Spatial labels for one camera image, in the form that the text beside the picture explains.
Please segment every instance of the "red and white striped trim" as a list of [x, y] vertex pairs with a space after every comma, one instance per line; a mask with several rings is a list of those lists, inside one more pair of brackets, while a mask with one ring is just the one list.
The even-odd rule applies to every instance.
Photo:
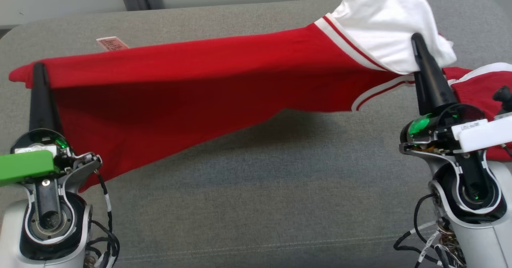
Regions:
[[463, 77], [461, 77], [459, 80], [449, 80], [448, 83], [451, 85], [456, 83], [461, 83], [467, 80], [470, 80], [471, 78], [491, 73], [491, 72], [500, 72], [500, 71], [509, 71], [512, 72], [512, 64], [504, 63], [504, 62], [498, 62], [493, 63], [489, 65], [482, 66], [478, 69], [475, 69], [471, 71], [470, 73], [467, 73]]
[[[370, 53], [360, 47], [352, 37], [344, 31], [343, 27], [336, 21], [331, 14], [325, 15], [315, 22], [316, 26], [320, 28], [342, 51], [347, 53], [353, 60], [361, 64], [362, 66], [379, 71], [389, 71], [399, 74], [397, 71], [393, 71], [389, 67], [375, 59]], [[389, 82], [375, 86], [370, 90], [362, 93], [353, 102], [351, 110], [353, 112], [359, 111], [360, 107], [370, 100], [371, 98], [385, 93], [391, 89], [398, 88], [404, 85], [410, 85], [414, 82], [413, 75], [402, 75]]]
[[379, 86], [375, 86], [372, 89], [366, 91], [365, 93], [362, 93], [357, 97], [357, 99], [352, 103], [351, 110], [353, 112], [359, 111], [361, 106], [366, 103], [371, 98], [381, 95], [382, 93], [385, 93], [389, 90], [393, 90], [398, 87], [402, 86], [411, 86], [414, 83], [414, 76], [413, 75], [402, 75], [399, 76], [391, 81], [388, 81], [386, 83], [380, 84]]
[[316, 26], [320, 28], [342, 51], [347, 53], [353, 60], [366, 68], [379, 71], [392, 71], [385, 67], [370, 53], [366, 53], [352, 37], [344, 31], [343, 27], [334, 19], [331, 14], [316, 20]]

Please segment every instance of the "care label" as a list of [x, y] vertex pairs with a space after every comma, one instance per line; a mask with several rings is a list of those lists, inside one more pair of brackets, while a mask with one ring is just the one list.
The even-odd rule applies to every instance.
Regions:
[[105, 51], [125, 50], [130, 49], [123, 41], [117, 37], [105, 37], [96, 39]]

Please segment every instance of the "black knob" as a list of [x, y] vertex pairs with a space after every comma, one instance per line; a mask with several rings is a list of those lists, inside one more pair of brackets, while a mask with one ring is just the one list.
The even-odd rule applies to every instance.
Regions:
[[512, 112], [512, 93], [508, 86], [501, 87], [494, 95], [492, 100], [501, 102], [500, 114]]

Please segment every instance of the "green tape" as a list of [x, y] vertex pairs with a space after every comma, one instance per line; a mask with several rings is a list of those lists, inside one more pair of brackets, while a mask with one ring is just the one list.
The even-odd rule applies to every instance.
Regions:
[[0, 155], [0, 186], [56, 172], [53, 154], [47, 150]]

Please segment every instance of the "gray fabric surface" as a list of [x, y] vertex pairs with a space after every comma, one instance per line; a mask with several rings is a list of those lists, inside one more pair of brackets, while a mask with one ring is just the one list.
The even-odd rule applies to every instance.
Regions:
[[[512, 26], [491, 0], [429, 1], [440, 33], [455, 43], [457, 66], [512, 62]], [[297, 28], [339, 3], [121, 12], [15, 28], [0, 40], [0, 153], [28, 127], [29, 93], [7, 80], [20, 65], [100, 52], [99, 37], [117, 36], [136, 47]], [[412, 88], [381, 95], [360, 113], [283, 111], [109, 181], [122, 245], [116, 266], [413, 266], [417, 255], [392, 245], [412, 228], [415, 203], [428, 192], [426, 164], [397, 148], [400, 130], [416, 115]], [[0, 211], [13, 196], [24, 197], [0, 189]], [[105, 222], [100, 189], [83, 196]], [[432, 219], [426, 204], [420, 222]]]

